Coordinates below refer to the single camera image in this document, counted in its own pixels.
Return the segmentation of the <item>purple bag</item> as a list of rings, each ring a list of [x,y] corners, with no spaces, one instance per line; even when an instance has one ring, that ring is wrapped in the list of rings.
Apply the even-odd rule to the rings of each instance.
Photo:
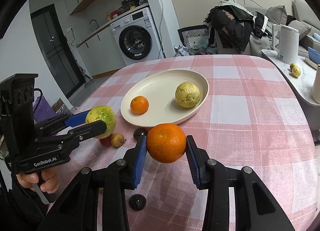
[[[46,119],[50,119],[56,116],[56,113],[53,111],[50,104],[48,104],[46,98],[44,95],[42,98],[40,96],[37,97],[37,99],[33,102],[33,109],[37,109],[34,111],[34,120],[36,122],[42,122]]]

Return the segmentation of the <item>pink checkered tablecloth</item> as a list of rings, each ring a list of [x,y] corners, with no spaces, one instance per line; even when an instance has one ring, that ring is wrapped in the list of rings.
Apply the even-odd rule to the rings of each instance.
[[[200,110],[179,126],[193,135],[198,147],[226,167],[250,166],[281,205],[295,230],[306,230],[315,218],[318,201],[316,150],[305,115],[291,88],[276,67],[259,57],[209,55],[177,57],[130,65],[117,71],[78,109],[112,107],[117,116],[115,132],[126,142],[120,148],[104,147],[89,139],[58,167],[63,191],[84,166],[107,167],[123,158],[136,142],[136,127],[120,113],[124,95],[148,76],[171,69],[202,74],[209,94]],[[126,200],[142,194],[142,211],[129,207],[130,230],[201,230],[207,191],[193,184],[186,156],[161,164],[149,154],[142,180]]]

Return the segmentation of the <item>pile of dark clothes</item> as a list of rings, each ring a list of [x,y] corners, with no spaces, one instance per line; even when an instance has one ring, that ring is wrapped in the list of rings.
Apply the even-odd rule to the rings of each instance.
[[[262,39],[266,36],[268,17],[230,1],[221,1],[213,7],[203,21],[221,42],[224,49],[244,53],[251,36]]]

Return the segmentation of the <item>black mesh chair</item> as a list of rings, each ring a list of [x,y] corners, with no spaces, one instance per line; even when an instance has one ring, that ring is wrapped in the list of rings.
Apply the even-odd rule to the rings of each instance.
[[[188,48],[207,48],[210,28],[206,25],[188,26],[178,29],[178,35],[183,46]]]

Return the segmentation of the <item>dark plum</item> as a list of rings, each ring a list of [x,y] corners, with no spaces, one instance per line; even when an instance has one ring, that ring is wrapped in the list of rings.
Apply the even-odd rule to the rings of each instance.
[[[133,137],[135,140],[138,140],[140,136],[147,136],[148,135],[148,130],[145,128],[138,128],[134,131]]]
[[[146,206],[146,198],[141,194],[134,194],[129,199],[129,207],[134,211],[141,211]]]

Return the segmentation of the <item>green yellow guava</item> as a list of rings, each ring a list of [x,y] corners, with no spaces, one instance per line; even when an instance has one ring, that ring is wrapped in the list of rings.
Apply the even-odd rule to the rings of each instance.
[[[89,124],[98,120],[102,120],[107,125],[107,129],[103,134],[95,136],[96,139],[104,139],[110,136],[116,127],[116,116],[110,106],[101,105],[92,108],[86,115],[85,124]]]

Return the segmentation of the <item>white paper cup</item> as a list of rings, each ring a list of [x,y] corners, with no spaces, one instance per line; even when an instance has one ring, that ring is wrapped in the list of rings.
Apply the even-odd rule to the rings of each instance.
[[[311,96],[315,102],[320,104],[320,65],[317,65],[317,72],[312,86]]]

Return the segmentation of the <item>large orange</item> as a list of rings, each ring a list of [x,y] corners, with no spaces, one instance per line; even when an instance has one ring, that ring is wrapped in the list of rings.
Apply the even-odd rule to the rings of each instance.
[[[185,153],[186,135],[175,124],[159,124],[149,130],[146,148],[154,160],[173,163]]]

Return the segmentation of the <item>yellow green fruit on side table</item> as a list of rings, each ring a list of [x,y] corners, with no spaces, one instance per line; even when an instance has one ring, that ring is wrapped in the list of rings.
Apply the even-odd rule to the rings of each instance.
[[[299,66],[297,66],[297,64],[295,63],[291,63],[290,64],[290,70],[291,70],[291,74],[295,77],[295,78],[299,78],[301,75],[301,70],[299,68]]]

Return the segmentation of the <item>cream round plate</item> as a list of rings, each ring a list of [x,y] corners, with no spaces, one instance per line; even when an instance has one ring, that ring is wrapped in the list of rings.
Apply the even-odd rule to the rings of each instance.
[[[193,108],[183,108],[175,101],[176,88],[184,82],[191,82],[200,89],[200,100]],[[127,122],[139,127],[179,124],[199,111],[208,94],[209,83],[203,75],[184,69],[167,70],[135,84],[123,97],[120,112]],[[144,96],[149,102],[149,109],[142,115],[134,114],[130,108],[131,101],[137,96]]]

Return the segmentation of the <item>white washing machine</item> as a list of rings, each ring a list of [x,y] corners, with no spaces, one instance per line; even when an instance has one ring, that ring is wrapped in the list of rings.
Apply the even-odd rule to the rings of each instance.
[[[127,66],[164,58],[162,44],[149,7],[111,24],[111,31]]]

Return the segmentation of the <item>blue bowl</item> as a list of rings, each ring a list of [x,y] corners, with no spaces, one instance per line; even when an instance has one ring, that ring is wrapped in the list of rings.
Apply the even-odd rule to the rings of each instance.
[[[320,64],[320,52],[318,52],[313,48],[308,47],[308,55],[309,55],[310,61],[312,61],[316,65]]]

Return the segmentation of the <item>yellow wrinkled guava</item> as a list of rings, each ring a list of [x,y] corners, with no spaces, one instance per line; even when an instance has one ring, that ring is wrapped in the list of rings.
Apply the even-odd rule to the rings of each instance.
[[[199,103],[200,98],[200,89],[192,82],[183,82],[176,88],[175,100],[183,108],[195,107]]]

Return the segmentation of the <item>small mandarin orange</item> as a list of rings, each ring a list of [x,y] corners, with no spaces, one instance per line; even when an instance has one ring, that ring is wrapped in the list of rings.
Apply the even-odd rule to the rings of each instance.
[[[149,102],[144,96],[136,96],[131,100],[130,108],[134,114],[141,115],[148,111]]]

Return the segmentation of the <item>white electric kettle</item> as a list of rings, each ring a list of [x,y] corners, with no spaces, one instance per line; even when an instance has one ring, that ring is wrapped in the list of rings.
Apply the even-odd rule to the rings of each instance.
[[[282,62],[290,65],[298,59],[299,31],[289,26],[273,24],[272,50]]]

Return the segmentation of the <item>brown longan fruit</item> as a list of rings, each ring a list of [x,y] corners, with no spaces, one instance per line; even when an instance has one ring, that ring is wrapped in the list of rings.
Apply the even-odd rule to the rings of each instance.
[[[120,133],[113,133],[110,139],[111,145],[115,148],[120,148],[126,142],[125,137]]]

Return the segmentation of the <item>small red tomato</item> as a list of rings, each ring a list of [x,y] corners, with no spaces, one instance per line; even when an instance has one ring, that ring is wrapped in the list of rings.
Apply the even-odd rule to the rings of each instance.
[[[101,145],[105,146],[105,147],[109,147],[111,146],[111,137],[112,137],[112,134],[109,135],[108,137],[106,138],[103,138],[103,139],[99,139],[99,142]]]

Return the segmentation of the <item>grey sofa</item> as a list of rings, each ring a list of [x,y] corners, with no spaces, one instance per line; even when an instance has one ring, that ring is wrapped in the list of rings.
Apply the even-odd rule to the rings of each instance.
[[[272,48],[272,25],[287,25],[299,32],[298,53],[300,56],[308,57],[308,48],[319,51],[319,40],[314,35],[319,35],[319,19],[313,10],[303,0],[292,0],[291,14],[288,14],[285,6],[271,6],[268,9],[250,8],[251,13],[261,13],[268,18],[265,33],[262,38],[250,35],[245,54],[261,56],[263,49]]]

